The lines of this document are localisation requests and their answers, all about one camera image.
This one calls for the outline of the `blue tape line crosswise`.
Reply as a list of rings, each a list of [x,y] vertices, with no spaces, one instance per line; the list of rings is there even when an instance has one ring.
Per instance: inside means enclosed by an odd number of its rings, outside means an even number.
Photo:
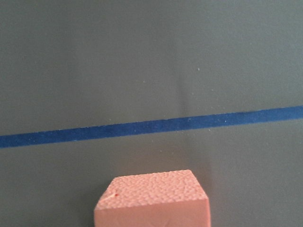
[[[196,130],[243,124],[297,120],[303,117],[303,107],[291,106],[249,112],[220,113],[161,119],[143,122],[129,122],[83,128],[40,131],[0,137],[1,148],[42,145],[81,140],[133,136],[170,131]]]

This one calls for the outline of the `orange foam cube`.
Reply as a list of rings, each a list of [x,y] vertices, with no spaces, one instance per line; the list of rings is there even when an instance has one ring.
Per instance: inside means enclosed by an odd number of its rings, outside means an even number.
[[[209,198],[191,170],[114,178],[94,208],[96,227],[209,227]]]

